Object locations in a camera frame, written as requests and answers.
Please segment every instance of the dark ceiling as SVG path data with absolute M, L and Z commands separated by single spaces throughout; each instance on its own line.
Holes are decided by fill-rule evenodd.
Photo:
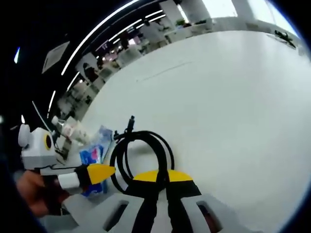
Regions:
M 8 7 L 7 31 L 12 31 L 5 51 L 9 68 L 4 79 L 2 98 L 6 101 L 1 113 L 8 115 L 11 125 L 20 122 L 21 114 L 30 126 L 41 126 L 32 101 L 46 116 L 52 93 L 56 101 L 60 98 L 76 74 L 75 64 L 82 55 L 95 51 L 105 40 L 136 20 L 160 9 L 160 0 L 139 0 L 120 12 L 104 24 L 81 48 L 71 62 L 64 76 L 61 72 L 85 36 L 105 17 L 130 0 L 76 0 L 76 1 L 41 1 L 36 4 L 21 3 Z M 62 59 L 44 74 L 41 74 L 45 57 L 51 49 L 70 41 Z M 17 48 L 20 47 L 18 63 L 13 62 Z

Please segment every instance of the white tabletop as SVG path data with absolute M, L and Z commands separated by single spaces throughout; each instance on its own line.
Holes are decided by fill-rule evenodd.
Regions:
M 258 32 L 219 32 L 170 44 L 116 73 L 82 123 L 163 136 L 176 169 L 231 206 L 254 230 L 276 232 L 311 177 L 311 66 Z M 133 173 L 157 168 L 133 143 Z

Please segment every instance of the coiled black cable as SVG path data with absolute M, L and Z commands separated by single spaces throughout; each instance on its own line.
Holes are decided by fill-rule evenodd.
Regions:
M 159 164 L 158 179 L 160 179 L 160 181 L 157 180 L 157 182 L 162 183 L 165 181 L 168 168 L 167 168 L 166 153 L 159 140 L 161 140 L 164 143 L 164 145 L 167 147 L 169 155 L 170 155 L 170 159 L 171 159 L 171 169 L 174 170 L 175 162 L 174 162 L 174 156 L 173 156 L 172 149 L 163 137 L 161 137 L 160 135 L 152 131 L 133 132 L 134 123 L 135 123 L 134 119 L 135 119 L 134 116 L 130 118 L 127 129 L 124 131 L 123 134 L 118 134 L 118 132 L 115 132 L 114 139 L 117 144 L 111 154 L 110 166 L 115 166 L 115 160 L 117 160 L 120 174 L 122 175 L 122 178 L 124 179 L 124 181 L 129 185 L 132 179 L 134 178 L 134 176 L 128 164 L 127 148 L 130 142 L 134 142 L 135 140 L 140 140 L 140 141 L 147 143 L 152 148 L 152 150 L 155 152 L 155 155 L 157 157 L 158 164 Z M 126 166 L 128 174 L 125 172 L 124 167 L 123 167 L 123 156 L 125 156 L 124 158 L 125 166 Z M 125 193 L 125 191 L 119 185 L 115 174 L 111 176 L 111 180 L 114 186 L 120 192 Z

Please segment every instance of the yellow cap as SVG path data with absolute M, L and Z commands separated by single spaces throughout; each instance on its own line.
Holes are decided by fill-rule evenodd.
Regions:
M 104 164 L 90 164 L 87 172 L 92 184 L 103 182 L 116 172 L 116 168 Z

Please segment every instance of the human hand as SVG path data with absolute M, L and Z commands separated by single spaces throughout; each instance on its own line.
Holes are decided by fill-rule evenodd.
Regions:
M 41 175 L 32 171 L 26 171 L 17 182 L 17 189 L 20 195 L 25 199 L 29 208 L 36 217 L 43 217 L 49 214 L 49 210 L 44 201 L 42 190 L 45 188 Z M 59 203 L 62 203 L 69 194 L 64 191 L 57 197 Z

